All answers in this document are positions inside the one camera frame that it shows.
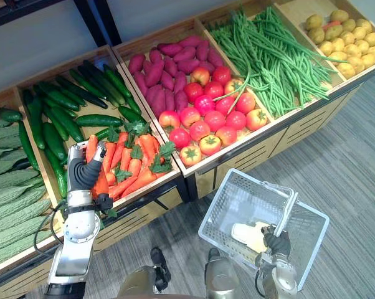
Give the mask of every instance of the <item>sweet potato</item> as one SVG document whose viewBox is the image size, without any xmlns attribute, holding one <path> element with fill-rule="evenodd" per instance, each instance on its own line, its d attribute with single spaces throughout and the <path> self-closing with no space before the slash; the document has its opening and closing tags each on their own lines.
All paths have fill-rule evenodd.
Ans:
<svg viewBox="0 0 375 299">
<path fill-rule="evenodd" d="M 176 63 L 169 57 L 164 58 L 164 69 L 173 78 L 175 78 L 175 75 L 178 72 L 178 68 L 176 66 Z"/>
<path fill-rule="evenodd" d="M 145 61 L 145 55 L 136 54 L 130 59 L 130 64 L 128 64 L 128 70 L 131 74 L 135 72 L 140 72 L 142 70 L 143 61 Z"/>
<path fill-rule="evenodd" d="M 201 41 L 202 38 L 199 36 L 188 36 L 187 38 L 179 41 L 178 44 L 182 47 L 197 47 Z"/>
<path fill-rule="evenodd" d="M 163 74 L 161 75 L 160 81 L 161 81 L 161 84 L 163 84 L 164 88 L 174 90 L 174 80 L 171 77 L 171 75 L 168 74 L 165 70 L 163 71 Z"/>
<path fill-rule="evenodd" d="M 182 90 L 187 84 L 186 75 L 182 72 L 178 72 L 175 76 L 174 93 Z"/>
<path fill-rule="evenodd" d="M 193 70 L 199 66 L 200 61 L 197 59 L 185 59 L 178 62 L 178 70 L 190 75 Z"/>
<path fill-rule="evenodd" d="M 142 95 L 145 96 L 146 93 L 148 92 L 148 87 L 146 86 L 146 83 L 145 83 L 145 76 L 141 72 L 135 72 L 133 74 L 133 78 L 137 86 L 139 87 Z"/>
<path fill-rule="evenodd" d="M 195 47 L 186 47 L 182 51 L 180 51 L 178 54 L 176 54 L 173 60 L 175 63 L 178 63 L 179 61 L 182 61 L 182 60 L 194 58 L 195 54 L 196 54 Z"/>
<path fill-rule="evenodd" d="M 172 90 L 165 90 L 165 110 L 175 111 L 175 99 Z"/>
<path fill-rule="evenodd" d="M 197 59 L 199 59 L 201 61 L 207 60 L 208 49 L 209 49 L 208 40 L 204 40 L 204 41 L 200 42 L 200 44 L 197 46 L 197 50 L 196 50 Z"/>
<path fill-rule="evenodd" d="M 164 61 L 161 59 L 150 67 L 148 74 L 145 77 L 147 87 L 152 87 L 160 81 L 164 70 Z"/>
<path fill-rule="evenodd" d="M 155 64 L 156 62 L 163 59 L 163 56 L 161 55 L 160 51 L 157 50 L 157 48 L 151 48 L 149 53 L 149 58 L 152 64 Z"/>
<path fill-rule="evenodd" d="M 179 44 L 170 43 L 170 44 L 158 44 L 157 49 L 164 55 L 174 57 L 175 54 L 179 53 L 183 47 Z"/>
<path fill-rule="evenodd" d="M 207 56 L 208 62 L 210 62 L 214 67 L 222 67 L 224 64 L 224 61 L 222 60 L 222 57 L 217 53 L 217 51 L 210 47 L 208 50 L 208 56 Z"/>
</svg>

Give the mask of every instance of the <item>white plastic basket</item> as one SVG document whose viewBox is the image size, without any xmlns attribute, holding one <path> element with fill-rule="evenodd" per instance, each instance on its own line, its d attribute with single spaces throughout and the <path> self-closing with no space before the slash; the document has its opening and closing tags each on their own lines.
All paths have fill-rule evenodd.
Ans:
<svg viewBox="0 0 375 299">
<path fill-rule="evenodd" d="M 329 217 L 297 201 L 292 189 L 261 182 L 230 169 L 219 187 L 199 228 L 199 236 L 251 268 L 258 253 L 231 237 L 235 223 L 257 221 L 276 224 L 278 234 L 288 232 L 290 261 L 297 271 L 301 290 L 329 224 Z"/>
</svg>

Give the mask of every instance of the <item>gray carpet floor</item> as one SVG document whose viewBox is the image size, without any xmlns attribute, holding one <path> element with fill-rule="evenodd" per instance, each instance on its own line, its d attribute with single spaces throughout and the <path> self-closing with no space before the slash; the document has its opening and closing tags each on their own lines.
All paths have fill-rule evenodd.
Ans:
<svg viewBox="0 0 375 299">
<path fill-rule="evenodd" d="M 330 217 L 330 226 L 299 298 L 375 298 L 375 78 L 329 124 L 249 171 L 299 192 Z M 210 245 L 198 228 L 212 195 L 183 204 L 97 254 L 85 298 L 112 298 L 134 269 L 150 264 L 158 245 L 173 279 L 166 293 L 204 296 Z M 254 273 L 237 267 L 244 298 L 260 298 Z M 27 295 L 38 298 L 39 288 Z"/>
</svg>

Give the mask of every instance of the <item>robotic hand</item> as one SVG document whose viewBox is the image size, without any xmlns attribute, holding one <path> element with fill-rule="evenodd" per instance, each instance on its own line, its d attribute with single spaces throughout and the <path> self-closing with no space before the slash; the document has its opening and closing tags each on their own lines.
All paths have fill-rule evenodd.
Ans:
<svg viewBox="0 0 375 299">
<path fill-rule="evenodd" d="M 69 149 L 65 210 L 68 218 L 64 224 L 64 244 L 54 255 L 44 298 L 83 298 L 92 245 L 100 230 L 100 219 L 95 211 L 104 211 L 113 206 L 108 191 L 98 194 L 95 202 L 90 191 L 98 179 L 106 147 L 99 143 L 92 160 L 85 164 L 83 156 L 86 144 L 82 142 Z"/>
</svg>

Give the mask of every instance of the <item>tomato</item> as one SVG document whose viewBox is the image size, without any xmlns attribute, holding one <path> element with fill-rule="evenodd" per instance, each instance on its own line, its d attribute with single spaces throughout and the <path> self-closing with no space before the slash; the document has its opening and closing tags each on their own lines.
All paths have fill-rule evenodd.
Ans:
<svg viewBox="0 0 375 299">
<path fill-rule="evenodd" d="M 215 135 L 221 139 L 223 146 L 231 145 L 237 140 L 236 130 L 229 126 L 223 126 L 222 128 L 218 129 Z"/>
<path fill-rule="evenodd" d="M 219 101 L 217 101 L 215 105 L 215 110 L 221 112 L 223 115 L 227 115 L 227 112 L 229 111 L 230 106 L 233 105 L 233 102 L 235 100 L 232 97 L 225 97 Z"/>
<path fill-rule="evenodd" d="M 201 161 L 201 151 L 196 145 L 185 146 L 179 153 L 183 164 L 185 166 L 192 166 Z"/>
<path fill-rule="evenodd" d="M 200 140 L 199 147 L 203 154 L 210 156 L 221 149 L 221 139 L 215 135 L 208 135 Z"/>
<path fill-rule="evenodd" d="M 193 104 L 194 100 L 203 94 L 201 85 L 196 82 L 186 84 L 183 91 L 186 93 L 190 104 Z"/>
<path fill-rule="evenodd" d="M 246 127 L 251 131 L 258 130 L 268 122 L 267 115 L 261 109 L 248 112 L 246 116 Z"/>
<path fill-rule="evenodd" d="M 158 118 L 158 122 L 165 130 L 173 130 L 175 128 L 179 128 L 181 125 L 178 114 L 171 110 L 162 112 Z"/>
<path fill-rule="evenodd" d="M 198 110 L 194 107 L 186 107 L 184 110 L 182 110 L 179 117 L 181 118 L 182 125 L 189 128 L 192 123 L 200 120 L 200 112 L 198 112 Z"/>
<path fill-rule="evenodd" d="M 228 93 L 231 93 L 231 92 L 234 92 L 235 90 L 237 90 L 240 85 L 243 84 L 243 81 L 239 80 L 239 79 L 232 79 L 232 80 L 229 80 L 226 84 L 225 84 L 225 89 L 224 89 L 224 94 L 227 95 Z M 232 98 L 237 98 L 237 96 L 239 95 L 239 92 L 240 90 L 236 91 L 235 93 L 233 93 L 232 95 L 230 95 Z"/>
<path fill-rule="evenodd" d="M 228 67 L 217 67 L 213 73 L 211 80 L 216 81 L 224 86 L 232 78 L 232 73 Z"/>
<path fill-rule="evenodd" d="M 190 145 L 191 138 L 185 129 L 178 128 L 171 131 L 171 134 L 169 134 L 169 140 L 175 143 L 175 147 L 180 150 L 181 148 Z"/>
<path fill-rule="evenodd" d="M 236 103 L 236 111 L 248 114 L 251 110 L 255 109 L 255 98 L 252 93 L 242 93 Z"/>
<path fill-rule="evenodd" d="M 245 127 L 245 115 L 239 111 L 232 111 L 226 117 L 226 126 L 235 130 L 243 130 Z"/>
<path fill-rule="evenodd" d="M 201 95 L 195 99 L 194 107 L 200 112 L 201 116 L 205 116 L 210 111 L 215 110 L 215 102 L 209 95 Z"/>
<path fill-rule="evenodd" d="M 212 98 L 218 98 L 224 95 L 224 88 L 222 84 L 216 81 L 211 81 L 204 86 L 204 94 L 210 95 Z"/>
<path fill-rule="evenodd" d="M 190 82 L 197 82 L 201 86 L 205 86 L 208 81 L 210 81 L 210 72 L 204 67 L 196 67 L 190 74 Z"/>
<path fill-rule="evenodd" d="M 216 132 L 225 125 L 225 116 L 219 111 L 210 111 L 204 117 L 204 121 L 210 126 L 212 132 Z"/>
</svg>

